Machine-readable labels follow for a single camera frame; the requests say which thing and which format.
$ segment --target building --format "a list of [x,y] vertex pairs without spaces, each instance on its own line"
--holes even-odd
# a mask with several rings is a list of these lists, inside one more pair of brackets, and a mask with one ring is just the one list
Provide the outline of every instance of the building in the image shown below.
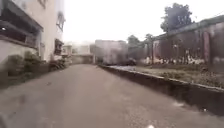
[[63,0],[0,0],[0,63],[25,51],[59,59],[64,22]]
[[94,55],[97,61],[119,64],[127,59],[128,45],[125,41],[96,40]]
[[62,56],[69,58],[73,64],[94,62],[90,45],[64,45],[62,46]]

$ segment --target ground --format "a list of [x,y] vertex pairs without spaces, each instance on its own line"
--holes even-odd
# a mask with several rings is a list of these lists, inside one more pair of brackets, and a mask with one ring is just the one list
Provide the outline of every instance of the ground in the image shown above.
[[199,112],[93,65],[71,66],[1,91],[0,115],[3,128],[224,126],[223,117]]
[[112,67],[224,89],[224,79],[223,79],[224,73],[202,71],[203,68],[189,70],[184,69],[183,67],[178,67],[178,69],[175,69],[173,68],[175,67],[175,65],[172,68],[170,67],[155,68],[153,66],[112,66]]

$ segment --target tree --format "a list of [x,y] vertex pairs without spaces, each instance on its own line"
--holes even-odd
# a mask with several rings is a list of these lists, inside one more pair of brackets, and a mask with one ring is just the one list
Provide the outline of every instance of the tree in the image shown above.
[[145,41],[146,41],[146,42],[150,42],[150,41],[152,41],[152,37],[153,37],[152,34],[146,34],[146,35],[145,35]]
[[187,26],[192,23],[191,14],[188,5],[174,3],[172,7],[165,8],[164,22],[160,27],[164,32],[168,32]]
[[131,35],[131,36],[128,37],[128,44],[129,45],[137,45],[138,43],[140,43],[140,41],[134,35]]

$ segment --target roof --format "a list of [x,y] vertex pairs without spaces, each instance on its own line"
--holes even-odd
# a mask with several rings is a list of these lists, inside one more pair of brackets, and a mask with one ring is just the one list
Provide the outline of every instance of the roof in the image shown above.
[[169,36],[176,35],[178,33],[193,31],[193,30],[196,30],[196,29],[200,29],[200,28],[207,27],[209,25],[214,25],[214,24],[221,23],[221,22],[224,22],[224,15],[213,17],[213,18],[210,18],[210,19],[205,19],[205,20],[202,20],[198,23],[193,23],[193,24],[190,24],[188,26],[182,27],[180,29],[167,32],[165,34],[154,37],[154,40],[160,40],[160,39],[163,39],[163,38],[166,38],[166,37],[169,37]]

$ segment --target dirt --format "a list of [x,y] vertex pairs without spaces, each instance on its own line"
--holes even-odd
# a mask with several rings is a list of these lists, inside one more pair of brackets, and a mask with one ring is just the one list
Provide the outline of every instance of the dirt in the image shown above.
[[167,68],[151,68],[151,67],[132,67],[128,70],[139,71],[152,75],[158,75],[165,78],[183,80],[190,83],[203,84],[224,88],[224,74],[203,72],[200,70],[186,69],[167,69]]

